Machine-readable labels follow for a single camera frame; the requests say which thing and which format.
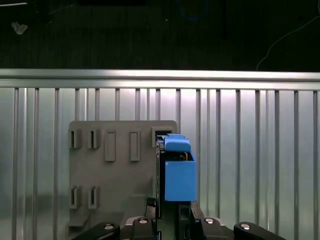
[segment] gray pegboard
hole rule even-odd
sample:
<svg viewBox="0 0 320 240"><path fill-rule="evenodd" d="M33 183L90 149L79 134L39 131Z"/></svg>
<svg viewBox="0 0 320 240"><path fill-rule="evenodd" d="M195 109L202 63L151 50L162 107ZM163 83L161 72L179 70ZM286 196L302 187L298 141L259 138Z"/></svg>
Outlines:
<svg viewBox="0 0 320 240"><path fill-rule="evenodd" d="M155 197L156 135L175 121L73 121L69 126L70 222L66 239L99 222L124 225Z"/></svg>

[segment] dark floor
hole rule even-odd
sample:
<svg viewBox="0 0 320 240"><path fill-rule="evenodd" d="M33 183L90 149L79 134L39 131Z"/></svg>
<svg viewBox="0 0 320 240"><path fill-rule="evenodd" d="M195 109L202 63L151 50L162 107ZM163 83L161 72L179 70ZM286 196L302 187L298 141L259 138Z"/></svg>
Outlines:
<svg viewBox="0 0 320 240"><path fill-rule="evenodd" d="M198 21L183 19L175 0L61 9L65 5L50 3L50 24L30 6L0 7L0 68L255 71L276 39L317 15L316 0L227 0L225 39L222 0L209 0ZM195 16L204 0L181 5ZM17 35L12 21L28 29ZM320 72L319 43L320 18L275 45L259 69Z"/></svg>

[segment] metal bar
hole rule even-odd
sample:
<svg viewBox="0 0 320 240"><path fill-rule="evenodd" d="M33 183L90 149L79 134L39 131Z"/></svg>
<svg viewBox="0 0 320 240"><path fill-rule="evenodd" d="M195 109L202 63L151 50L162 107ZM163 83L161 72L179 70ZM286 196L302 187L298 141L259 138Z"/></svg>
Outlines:
<svg viewBox="0 0 320 240"><path fill-rule="evenodd" d="M320 83L306 79L302 82L249 79L219 80L133 80L133 79L10 79L0 78L0 88L102 88L102 89L238 89L238 90L306 90L320 91Z"/></svg>
<svg viewBox="0 0 320 240"><path fill-rule="evenodd" d="M256 71L199 71L199 70L100 70L100 69L0 69L0 79L140 79L140 80L270 80L273 82L320 81L315 72L256 72Z"/></svg>

